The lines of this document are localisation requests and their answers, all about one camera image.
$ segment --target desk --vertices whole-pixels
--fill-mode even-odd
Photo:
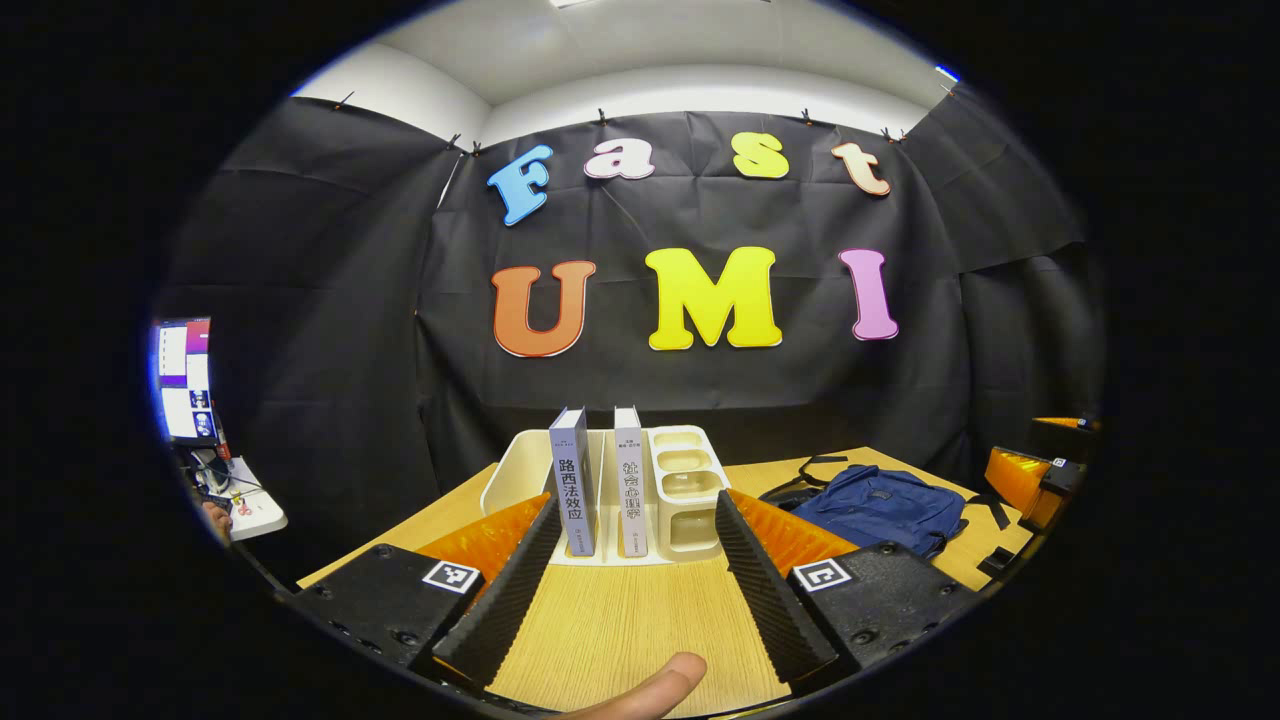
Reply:
[[[974,495],[869,447],[833,452],[847,464],[906,470],[927,483]],[[794,478],[808,457],[731,465],[730,484],[751,496]],[[829,480],[845,462],[810,465],[815,478]],[[378,543],[417,550],[480,518],[480,493],[497,465],[485,468],[440,500],[348,555],[302,578],[303,588]],[[1019,512],[1005,506],[1010,525],[998,529],[991,510],[966,505],[969,527],[947,543],[933,565],[972,589],[989,578],[977,569],[996,546],[1018,552],[1030,532],[1018,525]],[[594,705],[644,680],[672,653],[687,650],[707,659],[707,676],[671,717],[728,712],[782,697],[742,593],[723,555],[682,565],[581,568],[549,565],[525,623],[489,691],[513,700],[572,710]],[[570,678],[566,669],[575,669]]]

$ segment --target pink letter i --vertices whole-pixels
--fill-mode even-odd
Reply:
[[[854,279],[854,299],[858,302],[854,337],[888,340],[897,336],[897,323],[888,316],[888,301],[884,299],[884,282],[879,272],[884,256],[874,250],[851,249],[840,254],[840,261],[849,266],[849,274]]]

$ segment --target white desk organizer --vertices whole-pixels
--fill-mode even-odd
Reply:
[[[549,560],[552,565],[668,565],[719,555],[716,497],[721,488],[728,487],[728,478],[707,433],[694,425],[675,425],[645,429],[643,434],[648,459],[644,483],[649,553],[644,557],[622,555],[613,430],[588,430],[599,518],[595,555],[571,556],[568,538],[561,533],[559,544]],[[518,433],[489,478],[480,496],[480,510],[489,515],[547,489],[554,492],[547,484],[550,466],[552,447],[547,430]]]

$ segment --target letter f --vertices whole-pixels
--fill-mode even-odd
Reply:
[[[497,173],[489,176],[486,184],[497,187],[502,201],[507,205],[507,215],[502,222],[511,227],[529,217],[530,213],[547,202],[545,192],[534,192],[532,187],[543,187],[552,179],[547,165],[539,163],[552,156],[552,149],[539,145]]]

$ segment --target blue backpack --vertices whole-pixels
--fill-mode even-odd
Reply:
[[[850,465],[792,512],[858,547],[892,541],[929,559],[968,524],[964,506],[959,493],[910,473]]]

